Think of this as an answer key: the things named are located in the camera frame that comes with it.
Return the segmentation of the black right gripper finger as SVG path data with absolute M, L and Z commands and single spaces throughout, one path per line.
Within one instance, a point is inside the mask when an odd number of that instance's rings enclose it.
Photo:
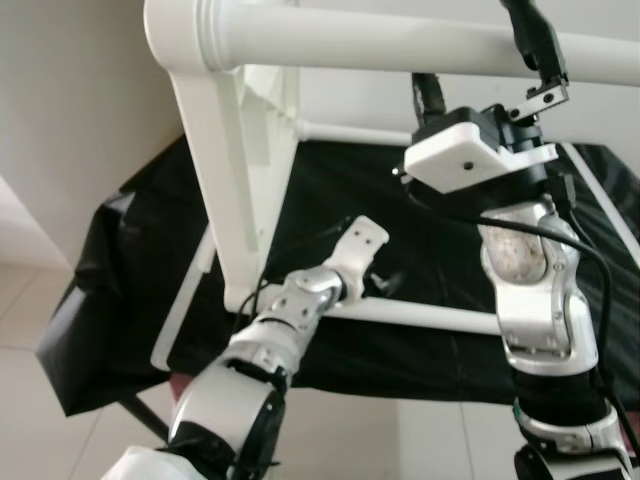
M 435 73 L 411 74 L 413 114 L 419 127 L 425 127 L 439 116 L 448 113 L 443 88 Z
M 513 122 L 524 122 L 570 100 L 570 78 L 556 29 L 534 1 L 500 0 L 500 5 L 507 10 L 518 55 L 540 79 L 539 86 L 527 92 L 526 101 L 509 110 Z

